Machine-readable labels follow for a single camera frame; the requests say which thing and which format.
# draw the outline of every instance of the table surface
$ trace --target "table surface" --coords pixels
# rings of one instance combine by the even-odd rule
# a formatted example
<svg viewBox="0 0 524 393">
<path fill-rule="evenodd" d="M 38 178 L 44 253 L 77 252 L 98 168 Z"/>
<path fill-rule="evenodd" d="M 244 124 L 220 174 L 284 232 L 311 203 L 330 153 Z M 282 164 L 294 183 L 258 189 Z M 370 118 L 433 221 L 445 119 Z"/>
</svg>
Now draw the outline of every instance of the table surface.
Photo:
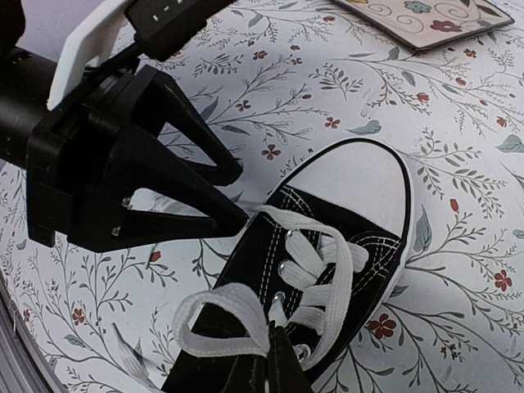
<svg viewBox="0 0 524 393">
<path fill-rule="evenodd" d="M 263 201 L 343 138 L 376 138 L 406 159 L 422 246 L 317 392 L 524 391 L 524 10 L 498 3 L 515 25 L 415 56 L 330 2 L 241 0 L 176 57 L 144 61 L 172 74 L 242 159 L 230 197 Z M 117 45 L 131 38 L 124 28 Z M 201 159 L 175 130 L 162 140 Z M 117 327 L 161 386 L 178 303 L 213 286 L 238 237 L 103 255 L 59 237 L 47 249 L 27 238 L 24 185 L 2 169 L 0 264 L 58 377 L 69 391 L 147 391 L 123 366 Z M 176 207 L 147 190 L 133 203 Z"/>
</svg>

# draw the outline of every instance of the black canvas upper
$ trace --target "black canvas upper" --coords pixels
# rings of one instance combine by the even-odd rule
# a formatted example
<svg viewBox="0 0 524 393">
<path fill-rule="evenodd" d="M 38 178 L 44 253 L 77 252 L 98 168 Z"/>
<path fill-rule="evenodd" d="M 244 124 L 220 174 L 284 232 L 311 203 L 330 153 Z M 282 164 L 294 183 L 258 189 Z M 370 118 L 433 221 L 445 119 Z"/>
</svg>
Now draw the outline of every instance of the black canvas upper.
<svg viewBox="0 0 524 393">
<path fill-rule="evenodd" d="M 356 212 L 288 186 L 290 179 L 281 184 L 266 204 L 298 212 L 337 228 L 348 242 L 366 248 L 369 253 L 364 270 L 354 276 L 350 307 L 341 334 L 323 360 L 306 372 L 307 378 L 314 382 L 349 344 L 381 301 L 388 283 L 400 266 L 409 226 L 409 209 L 406 207 L 403 236 L 397 237 Z M 409 206 L 407 181 L 406 187 Z M 303 234 L 318 247 L 318 233 L 303 231 Z M 301 292 L 288 286 L 278 275 L 280 263 L 291 258 L 285 247 L 286 235 L 287 230 L 274 223 L 266 214 L 256 216 L 237 244 L 215 287 L 230 282 L 246 284 L 259 295 L 266 314 L 274 295 L 284 291 L 284 309 L 287 317 L 290 317 L 300 304 Z M 317 284 L 330 283 L 333 273 L 334 264 L 330 264 Z M 244 327 L 235 317 L 213 305 L 204 307 L 193 331 L 217 338 L 246 335 Z M 294 345 L 307 344 L 313 349 L 318 343 L 316 332 L 301 325 L 290 324 L 287 333 Z M 177 393 L 220 392 L 234 361 L 235 358 L 198 359 L 181 352 L 163 390 Z"/>
</svg>

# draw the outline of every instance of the floral coaster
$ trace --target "floral coaster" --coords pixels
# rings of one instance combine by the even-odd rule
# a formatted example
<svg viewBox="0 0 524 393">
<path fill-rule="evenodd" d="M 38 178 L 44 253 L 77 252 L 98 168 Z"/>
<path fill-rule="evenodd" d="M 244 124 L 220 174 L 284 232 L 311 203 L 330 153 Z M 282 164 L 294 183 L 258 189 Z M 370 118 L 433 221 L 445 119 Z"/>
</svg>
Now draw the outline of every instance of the floral coaster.
<svg viewBox="0 0 524 393">
<path fill-rule="evenodd" d="M 414 51 L 426 51 L 514 23 L 511 16 L 485 0 L 333 1 Z"/>
</svg>

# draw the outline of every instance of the white shoelace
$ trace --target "white shoelace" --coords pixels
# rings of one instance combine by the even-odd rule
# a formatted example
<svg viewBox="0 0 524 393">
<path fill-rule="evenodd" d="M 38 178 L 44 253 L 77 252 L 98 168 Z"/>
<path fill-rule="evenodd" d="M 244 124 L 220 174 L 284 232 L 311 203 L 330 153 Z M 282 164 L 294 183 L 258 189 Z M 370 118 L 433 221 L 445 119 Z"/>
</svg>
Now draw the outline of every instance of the white shoelace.
<svg viewBox="0 0 524 393">
<path fill-rule="evenodd" d="M 313 328 L 320 340 L 312 354 L 301 360 L 308 370 L 316 365 L 337 340 L 350 304 L 354 272 L 364 268 L 368 252 L 345 240 L 335 228 L 315 219 L 274 206 L 256 209 L 269 215 L 278 225 L 288 230 L 286 250 L 293 260 L 283 261 L 279 273 L 288 285 L 303 292 L 299 307 L 288 319 L 282 299 L 278 296 L 269 311 L 269 320 L 286 327 L 297 323 Z M 317 252 L 300 230 L 321 233 Z M 334 263 L 331 284 L 315 285 L 328 264 Z M 244 325 L 248 337 L 216 339 L 191 332 L 189 323 L 205 303 L 217 305 L 234 315 Z M 190 355 L 222 357 L 235 355 L 262 355 L 269 352 L 269 328 L 257 295 L 247 286 L 232 283 L 213 291 L 199 292 L 180 304 L 173 320 L 174 339 Z"/>
</svg>

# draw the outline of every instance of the black sneaker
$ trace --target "black sneaker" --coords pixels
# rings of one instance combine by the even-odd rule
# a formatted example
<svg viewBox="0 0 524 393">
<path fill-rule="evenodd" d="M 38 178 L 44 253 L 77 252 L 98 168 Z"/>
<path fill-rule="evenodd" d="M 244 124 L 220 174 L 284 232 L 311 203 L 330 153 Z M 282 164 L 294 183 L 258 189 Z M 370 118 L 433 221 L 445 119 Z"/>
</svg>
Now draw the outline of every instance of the black sneaker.
<svg viewBox="0 0 524 393">
<path fill-rule="evenodd" d="M 258 211 L 215 288 L 231 282 L 250 287 L 265 315 L 286 327 L 313 383 L 402 273 L 413 231 L 409 172 L 382 143 L 342 141 L 297 168 Z M 204 307 L 192 331 L 246 335 L 238 319 L 216 305 Z M 234 362 L 233 356 L 182 351 L 162 390 L 220 392 Z"/>
</svg>

